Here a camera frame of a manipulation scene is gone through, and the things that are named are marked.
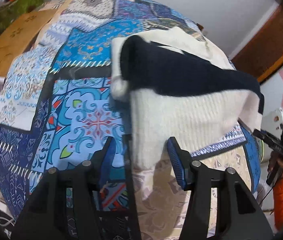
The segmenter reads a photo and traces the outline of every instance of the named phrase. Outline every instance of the metal screw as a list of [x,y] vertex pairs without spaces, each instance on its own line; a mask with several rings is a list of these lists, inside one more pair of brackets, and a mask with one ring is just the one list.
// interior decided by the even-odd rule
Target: metal screw
[[192,161],[192,165],[195,167],[199,167],[201,163],[199,161]]
[[57,171],[57,169],[55,167],[51,167],[51,168],[49,168],[48,173],[54,174],[56,171]]
[[229,168],[227,168],[227,172],[230,173],[230,174],[235,174],[236,170],[232,167],[229,167]]
[[82,162],[82,165],[85,166],[85,167],[88,167],[92,164],[92,162],[90,160],[85,160]]

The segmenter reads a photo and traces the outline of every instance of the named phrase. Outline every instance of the patchwork tablecloth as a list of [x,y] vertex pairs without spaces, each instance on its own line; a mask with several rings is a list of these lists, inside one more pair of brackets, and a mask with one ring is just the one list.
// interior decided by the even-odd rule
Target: patchwork tablecloth
[[[58,7],[36,48],[13,61],[0,96],[0,190],[17,218],[47,169],[71,169],[113,136],[116,155],[110,176],[103,189],[92,194],[104,238],[130,239],[128,218],[107,215],[129,210],[122,136],[130,134],[130,115],[129,106],[110,95],[111,40],[174,26],[199,41],[205,37],[193,21],[151,0],[66,0]],[[252,151],[247,157],[244,141],[203,162],[216,169],[234,167],[254,190],[260,168],[251,172],[255,156]],[[167,156],[150,171],[133,171],[133,180],[142,238],[177,239],[189,194],[177,185]],[[211,227],[216,216],[216,191],[212,193]],[[69,233],[76,236],[71,188],[67,200]],[[116,225],[124,230],[114,232]]]

